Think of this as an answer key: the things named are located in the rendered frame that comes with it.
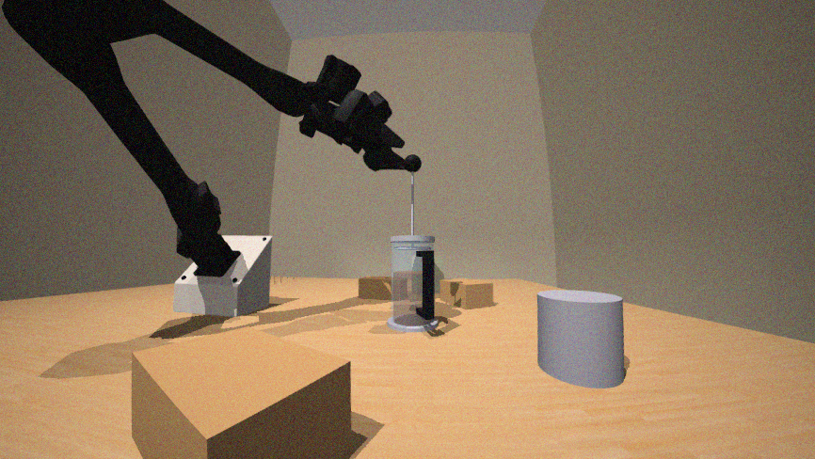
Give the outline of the glass french press coffee maker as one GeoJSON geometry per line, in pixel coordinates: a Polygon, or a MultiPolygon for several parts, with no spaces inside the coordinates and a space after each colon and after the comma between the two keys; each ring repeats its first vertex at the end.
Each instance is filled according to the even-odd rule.
{"type": "Polygon", "coordinates": [[[392,236],[391,317],[387,327],[402,332],[424,332],[438,326],[435,312],[434,236],[414,235],[414,172],[421,159],[410,154],[404,161],[411,172],[411,235],[392,236]]]}

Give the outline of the grey cylinder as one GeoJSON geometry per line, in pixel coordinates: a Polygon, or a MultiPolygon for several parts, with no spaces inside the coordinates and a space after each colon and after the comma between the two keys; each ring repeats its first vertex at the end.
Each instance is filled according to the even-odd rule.
{"type": "Polygon", "coordinates": [[[585,388],[624,382],[623,298],[547,290],[537,293],[537,363],[551,377],[585,388]]]}

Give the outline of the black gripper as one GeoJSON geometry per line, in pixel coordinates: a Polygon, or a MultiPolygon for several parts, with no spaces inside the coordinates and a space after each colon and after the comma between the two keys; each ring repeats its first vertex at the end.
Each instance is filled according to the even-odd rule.
{"type": "Polygon", "coordinates": [[[403,148],[405,141],[377,117],[373,102],[367,93],[352,90],[346,93],[338,107],[328,115],[326,133],[333,140],[343,143],[359,154],[369,169],[406,170],[401,156],[392,147],[403,148]]]}

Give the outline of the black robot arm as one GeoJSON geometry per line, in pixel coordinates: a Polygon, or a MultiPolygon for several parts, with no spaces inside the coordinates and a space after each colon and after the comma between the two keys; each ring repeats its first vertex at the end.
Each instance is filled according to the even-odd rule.
{"type": "Polygon", "coordinates": [[[4,0],[11,27],[88,97],[164,195],[177,224],[177,253],[200,277],[223,277],[241,254],[223,236],[220,205],[206,181],[186,176],[123,81],[110,43],[156,34],[238,79],[281,113],[304,116],[300,133],[324,135],[330,112],[361,73],[327,55],[316,82],[266,67],[164,0],[4,0]]]}

